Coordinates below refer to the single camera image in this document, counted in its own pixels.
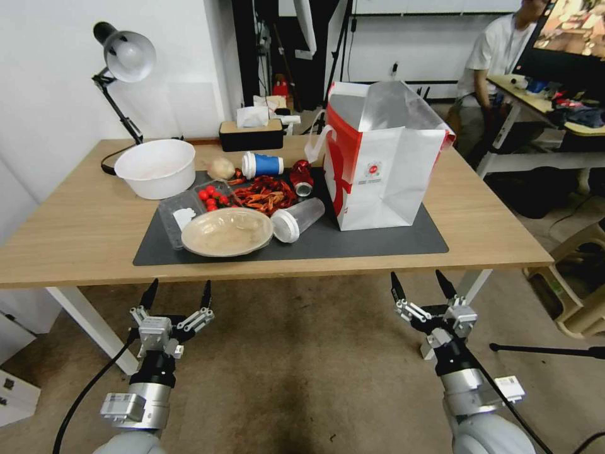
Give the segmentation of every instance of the wooden table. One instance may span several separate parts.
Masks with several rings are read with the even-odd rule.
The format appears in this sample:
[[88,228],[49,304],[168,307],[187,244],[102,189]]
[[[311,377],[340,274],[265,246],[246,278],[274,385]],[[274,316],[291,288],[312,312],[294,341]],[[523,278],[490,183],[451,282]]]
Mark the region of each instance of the wooden table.
[[[287,136],[284,148],[264,151],[291,166],[304,157],[307,136]],[[325,276],[422,269],[469,269],[459,286],[471,300],[493,268],[544,266],[550,255],[500,202],[462,157],[445,150],[435,166],[424,203],[448,253],[342,259],[276,260],[136,267],[139,244],[158,205],[136,197],[126,183],[104,174],[101,158],[127,146],[101,141],[15,235],[0,248],[0,288],[43,286],[87,333],[113,356],[122,342],[76,286],[204,279]],[[196,146],[196,169],[224,155],[216,144]],[[118,365],[133,373],[125,354]]]
[[[551,103],[544,98],[531,96],[513,85],[513,79],[522,79],[523,76],[507,74],[505,76],[488,76],[489,82],[493,83],[502,94],[512,101],[512,109],[500,132],[493,141],[492,147],[499,150],[508,136],[512,126],[517,120],[521,110],[530,112],[533,116],[544,123],[553,125],[546,114],[552,111]],[[605,126],[590,128],[577,123],[567,122],[563,128],[570,134],[582,137],[603,137]],[[550,166],[556,168],[592,168],[605,166],[605,151],[574,151],[556,153],[518,153],[498,154],[488,151],[477,167],[477,174],[481,178],[493,172],[521,172],[532,170],[536,167]]]

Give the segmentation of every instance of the paper plate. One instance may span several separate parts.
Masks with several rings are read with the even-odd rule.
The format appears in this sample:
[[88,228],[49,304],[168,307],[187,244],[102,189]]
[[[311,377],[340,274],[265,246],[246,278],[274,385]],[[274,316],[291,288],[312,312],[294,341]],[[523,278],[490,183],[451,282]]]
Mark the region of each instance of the paper plate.
[[188,251],[206,257],[235,257],[269,244],[273,224],[248,208],[222,208],[192,219],[181,233]]

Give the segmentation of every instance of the onion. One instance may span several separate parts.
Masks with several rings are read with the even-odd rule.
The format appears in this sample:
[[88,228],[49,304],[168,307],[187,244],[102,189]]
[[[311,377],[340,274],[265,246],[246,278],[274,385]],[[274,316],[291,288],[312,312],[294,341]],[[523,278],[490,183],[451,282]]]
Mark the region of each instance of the onion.
[[227,158],[215,158],[208,166],[208,175],[214,179],[229,180],[235,174],[235,166]]

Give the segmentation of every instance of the paper bag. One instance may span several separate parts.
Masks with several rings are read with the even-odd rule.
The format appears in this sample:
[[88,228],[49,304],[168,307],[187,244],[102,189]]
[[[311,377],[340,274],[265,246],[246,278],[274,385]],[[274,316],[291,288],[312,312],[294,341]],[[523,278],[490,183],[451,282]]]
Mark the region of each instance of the paper bag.
[[410,87],[399,81],[371,86],[334,83],[324,141],[323,168],[341,230],[411,226],[440,151],[454,134]]

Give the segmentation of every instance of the logo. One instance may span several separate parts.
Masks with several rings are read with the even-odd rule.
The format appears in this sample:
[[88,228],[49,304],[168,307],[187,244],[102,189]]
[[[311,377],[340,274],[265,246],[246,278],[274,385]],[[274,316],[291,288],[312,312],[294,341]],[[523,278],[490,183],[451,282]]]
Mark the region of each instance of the logo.
[[383,170],[383,164],[380,161],[374,161],[366,167],[366,178],[379,178]]

